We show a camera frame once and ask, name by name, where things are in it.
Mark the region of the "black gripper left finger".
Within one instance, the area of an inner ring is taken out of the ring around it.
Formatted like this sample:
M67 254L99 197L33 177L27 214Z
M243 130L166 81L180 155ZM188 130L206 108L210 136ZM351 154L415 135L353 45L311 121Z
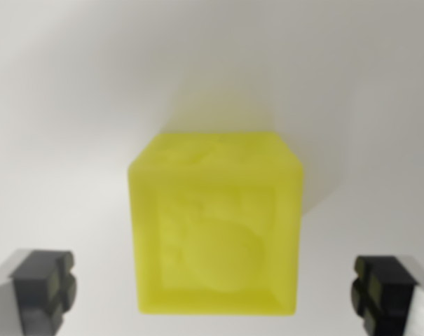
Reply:
M71 251L20 248L0 264L0 335L56 335L73 307Z

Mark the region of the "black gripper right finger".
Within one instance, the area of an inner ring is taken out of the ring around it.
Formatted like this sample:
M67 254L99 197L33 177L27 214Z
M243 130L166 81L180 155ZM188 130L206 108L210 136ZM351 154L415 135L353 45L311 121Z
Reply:
M409 255L359 255L350 289L368 335L424 335L424 267Z

